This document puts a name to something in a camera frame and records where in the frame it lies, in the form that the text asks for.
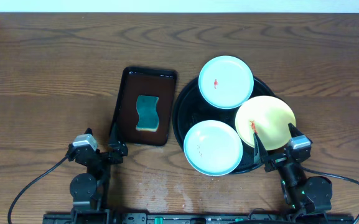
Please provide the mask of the yellow plate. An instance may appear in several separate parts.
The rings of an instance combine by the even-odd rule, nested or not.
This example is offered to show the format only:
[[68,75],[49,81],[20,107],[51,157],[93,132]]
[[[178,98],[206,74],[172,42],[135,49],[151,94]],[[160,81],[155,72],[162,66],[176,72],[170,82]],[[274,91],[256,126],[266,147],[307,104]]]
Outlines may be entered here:
[[254,147],[254,134],[267,151],[279,149],[291,138],[288,124],[296,125],[291,108],[273,96],[255,96],[244,102],[236,112],[235,128],[240,138]]

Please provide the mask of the green yellow sponge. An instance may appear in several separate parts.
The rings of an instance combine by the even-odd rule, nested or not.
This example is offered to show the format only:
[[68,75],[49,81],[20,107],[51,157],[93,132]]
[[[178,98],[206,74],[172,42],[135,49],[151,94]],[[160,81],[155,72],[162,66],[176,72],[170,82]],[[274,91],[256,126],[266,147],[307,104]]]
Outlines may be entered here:
[[136,101],[136,111],[139,116],[136,130],[156,132],[159,127],[157,114],[157,96],[139,95]]

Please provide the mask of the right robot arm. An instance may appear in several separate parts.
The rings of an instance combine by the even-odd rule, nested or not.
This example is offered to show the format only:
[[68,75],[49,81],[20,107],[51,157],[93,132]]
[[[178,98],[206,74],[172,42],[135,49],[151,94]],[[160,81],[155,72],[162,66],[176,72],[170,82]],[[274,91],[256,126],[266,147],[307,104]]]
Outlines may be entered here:
[[254,132],[254,153],[266,172],[278,171],[286,203],[293,211],[287,217],[295,222],[308,215],[325,215],[332,208],[332,182],[322,176],[306,177],[301,167],[310,157],[312,141],[292,123],[288,124],[291,138],[282,153],[268,154],[257,132]]

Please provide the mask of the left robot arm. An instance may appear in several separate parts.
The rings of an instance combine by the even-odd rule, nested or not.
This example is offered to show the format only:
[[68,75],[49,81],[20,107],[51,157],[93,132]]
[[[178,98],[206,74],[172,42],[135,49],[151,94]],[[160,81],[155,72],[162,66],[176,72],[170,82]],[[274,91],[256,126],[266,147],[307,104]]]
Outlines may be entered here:
[[71,223],[121,223],[121,215],[107,208],[111,166],[123,163],[123,157],[128,155],[128,147],[115,123],[111,125],[108,145],[111,150],[101,152],[88,128],[68,147],[67,159],[86,167],[86,172],[70,183]]

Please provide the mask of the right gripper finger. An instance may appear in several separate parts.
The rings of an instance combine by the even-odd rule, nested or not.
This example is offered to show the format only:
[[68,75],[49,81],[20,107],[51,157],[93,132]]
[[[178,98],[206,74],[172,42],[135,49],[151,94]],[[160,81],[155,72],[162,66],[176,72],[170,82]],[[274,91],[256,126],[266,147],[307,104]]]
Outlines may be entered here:
[[254,133],[253,137],[254,137],[254,153],[253,153],[254,163],[266,164],[268,153],[263,143],[261,142],[258,134]]
[[300,132],[292,123],[288,124],[289,132],[291,135],[291,138],[303,136],[304,134]]

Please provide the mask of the light blue front plate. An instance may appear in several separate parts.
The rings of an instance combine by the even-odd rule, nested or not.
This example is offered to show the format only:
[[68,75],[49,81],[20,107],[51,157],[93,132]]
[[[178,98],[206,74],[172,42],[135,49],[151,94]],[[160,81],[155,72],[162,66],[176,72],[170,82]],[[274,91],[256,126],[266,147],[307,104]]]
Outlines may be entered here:
[[222,176],[240,164],[243,144],[228,124],[206,120],[192,126],[185,135],[184,154],[189,164],[200,173]]

